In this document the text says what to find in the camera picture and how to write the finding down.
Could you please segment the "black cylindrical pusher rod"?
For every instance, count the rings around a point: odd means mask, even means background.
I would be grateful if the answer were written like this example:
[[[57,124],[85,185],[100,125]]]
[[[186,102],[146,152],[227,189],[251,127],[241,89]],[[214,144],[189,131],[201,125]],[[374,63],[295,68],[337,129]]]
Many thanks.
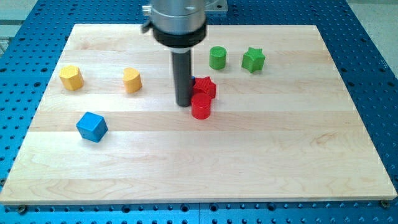
[[[171,56],[176,104],[188,107],[191,104],[193,92],[191,51],[172,52]]]

